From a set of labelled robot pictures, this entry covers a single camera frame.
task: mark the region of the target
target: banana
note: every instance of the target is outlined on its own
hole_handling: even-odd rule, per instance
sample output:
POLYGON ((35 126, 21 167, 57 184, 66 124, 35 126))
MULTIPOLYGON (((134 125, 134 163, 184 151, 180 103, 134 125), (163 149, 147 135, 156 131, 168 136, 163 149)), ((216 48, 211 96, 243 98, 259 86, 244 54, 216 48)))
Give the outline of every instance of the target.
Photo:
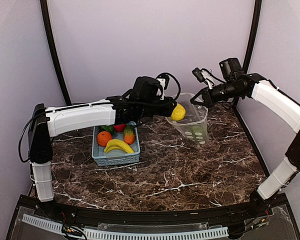
POLYGON ((121 147, 119 147, 119 146, 111 146, 111 147, 109 147, 107 150, 106 149, 104 149, 104 152, 107 154, 107 153, 109 153, 110 151, 112 151, 112 150, 121 150, 121 151, 124 151, 121 147))
POLYGON ((124 141, 120 139, 111 139, 108 141, 104 151, 107 153, 111 147, 119 147, 121 150, 125 151, 127 154, 133 154, 135 151, 124 141))

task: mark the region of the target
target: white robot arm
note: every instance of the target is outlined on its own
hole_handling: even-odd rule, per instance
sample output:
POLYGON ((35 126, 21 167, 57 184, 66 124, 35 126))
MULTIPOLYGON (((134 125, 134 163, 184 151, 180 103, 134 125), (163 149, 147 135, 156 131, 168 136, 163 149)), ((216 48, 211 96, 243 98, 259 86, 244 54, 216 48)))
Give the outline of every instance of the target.
POLYGON ((38 104, 33 112, 33 118, 23 130, 21 139, 28 124, 28 159, 32 165, 37 197, 41 202, 54 199, 51 175, 51 160, 53 151, 50 139, 60 134, 93 126, 118 125, 130 121, 138 123, 142 117, 154 115, 170 117, 181 87, 177 79, 162 73, 156 79, 138 77, 132 89, 122 96, 111 96, 96 102, 65 107, 48 107, 38 104), (175 98, 164 95, 169 76, 178 85, 175 98))
MULTIPOLYGON (((253 205, 250 211, 255 215, 300 170, 300 104, 279 90, 271 80, 257 73, 245 74, 237 58, 229 58, 219 65, 226 83, 200 90, 191 99, 191 103, 212 107, 215 103, 227 101, 229 98, 249 97, 276 113, 296 133, 283 161, 250 195, 250 203, 253 205), (196 101, 198 97, 202 97, 203 102, 196 101)), ((202 82, 203 74, 199 71, 193 74, 202 82)))

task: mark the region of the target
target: white wall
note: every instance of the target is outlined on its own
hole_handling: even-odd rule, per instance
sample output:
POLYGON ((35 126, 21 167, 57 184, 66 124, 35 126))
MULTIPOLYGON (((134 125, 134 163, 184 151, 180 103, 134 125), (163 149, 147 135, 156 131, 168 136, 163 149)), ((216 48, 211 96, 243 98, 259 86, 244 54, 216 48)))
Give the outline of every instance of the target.
MULTIPOLYGON (((252 72, 271 79, 300 102, 300 0, 262 2, 249 69, 252 72)), ((239 111, 272 172, 295 134, 274 113, 251 99, 240 101, 239 111)), ((300 175, 286 188, 286 193, 300 229, 300 175)))
POLYGON ((0 0, 0 240, 6 238, 19 195, 30 187, 29 164, 19 161, 17 146, 38 103, 64 105, 40 1, 0 0))
MULTIPOLYGON (((50 0, 64 77, 74 103, 121 95, 138 76, 170 72, 183 92, 203 88, 195 67, 243 61, 253 0, 50 0)), ((167 94, 177 87, 173 82, 167 94)))

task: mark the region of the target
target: clear plastic pitcher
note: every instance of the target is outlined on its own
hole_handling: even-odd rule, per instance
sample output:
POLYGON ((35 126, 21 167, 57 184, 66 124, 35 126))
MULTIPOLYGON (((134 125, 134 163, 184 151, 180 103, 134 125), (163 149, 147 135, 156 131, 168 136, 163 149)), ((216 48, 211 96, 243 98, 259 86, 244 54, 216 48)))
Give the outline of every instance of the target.
POLYGON ((193 93, 184 92, 176 100, 178 104, 185 108, 184 119, 181 121, 173 121, 170 117, 166 117, 166 119, 186 138, 198 144, 205 144, 209 140, 207 126, 208 109, 204 106, 191 104, 190 99, 194 96, 193 93))

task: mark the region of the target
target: blue plastic basket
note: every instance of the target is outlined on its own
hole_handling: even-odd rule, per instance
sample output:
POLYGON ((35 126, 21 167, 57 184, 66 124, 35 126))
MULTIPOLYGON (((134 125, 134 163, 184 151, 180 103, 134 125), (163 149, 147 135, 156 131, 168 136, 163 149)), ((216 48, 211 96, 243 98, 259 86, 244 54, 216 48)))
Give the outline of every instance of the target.
MULTIPOLYGON (((131 121, 128 125, 136 125, 135 122, 131 121)), ((133 149, 134 153, 125 153, 121 150, 112 150, 109 153, 105 153, 105 147, 100 146, 97 141, 97 136, 99 134, 99 127, 95 126, 93 128, 93 140, 92 140, 92 158, 95 160, 98 166, 110 166, 110 165, 120 165, 120 164, 131 164, 138 163, 140 158, 140 144, 137 128, 134 127, 135 141, 130 147, 133 149)), ((113 139, 124 140, 124 133, 117 132, 112 136, 113 139)))

